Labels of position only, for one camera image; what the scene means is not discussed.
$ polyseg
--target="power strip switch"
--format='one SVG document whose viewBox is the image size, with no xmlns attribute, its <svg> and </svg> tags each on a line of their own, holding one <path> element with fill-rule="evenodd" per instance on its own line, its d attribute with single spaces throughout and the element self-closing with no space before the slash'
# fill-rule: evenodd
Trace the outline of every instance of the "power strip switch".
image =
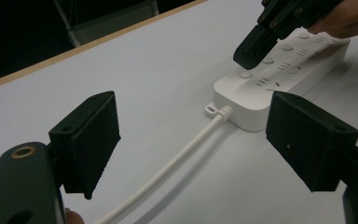
<svg viewBox="0 0 358 224">
<path fill-rule="evenodd" d="M 213 102 L 205 106 L 205 113 L 212 118 L 218 108 L 229 105 L 231 122 L 245 131 L 261 131 L 274 91 L 303 95 L 342 62 L 349 44 L 349 39 L 295 30 L 256 68 L 239 67 L 215 82 Z"/>
</svg>

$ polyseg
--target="white cable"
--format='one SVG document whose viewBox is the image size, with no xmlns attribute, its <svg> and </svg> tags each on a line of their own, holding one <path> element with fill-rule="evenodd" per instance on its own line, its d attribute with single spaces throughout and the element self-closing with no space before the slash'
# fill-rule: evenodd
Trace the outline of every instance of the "white cable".
<svg viewBox="0 0 358 224">
<path fill-rule="evenodd" d="M 96 224 L 107 224 L 118 218 L 133 204 L 142 199 L 148 191 L 157 185 L 176 165 L 180 164 L 183 159 L 192 152 L 192 150 L 204 140 L 219 124 L 229 119 L 232 115 L 232 109 L 225 106 L 217 112 L 216 117 L 202 130 L 185 148 L 183 148 L 173 159 L 171 159 L 158 173 L 149 179 L 141 188 L 130 196 L 124 203 L 119 205 L 115 210 L 108 213 Z"/>
</svg>

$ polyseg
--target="white tabletop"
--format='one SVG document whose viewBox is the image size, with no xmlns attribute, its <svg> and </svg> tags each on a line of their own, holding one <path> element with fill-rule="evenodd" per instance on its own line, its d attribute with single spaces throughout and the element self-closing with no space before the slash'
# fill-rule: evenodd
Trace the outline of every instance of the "white tabletop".
<svg viewBox="0 0 358 224">
<path fill-rule="evenodd" d="M 262 9 L 258 0 L 209 0 L 0 86 L 0 155 L 47 144 L 86 98 L 115 91 L 122 140 L 92 200 L 63 194 L 86 223 L 98 220 L 208 124 L 213 84 L 238 68 L 234 50 Z M 358 37 L 306 98 L 358 129 Z M 341 224 L 344 189 L 310 193 L 264 131 L 227 122 L 120 223 Z"/>
</svg>

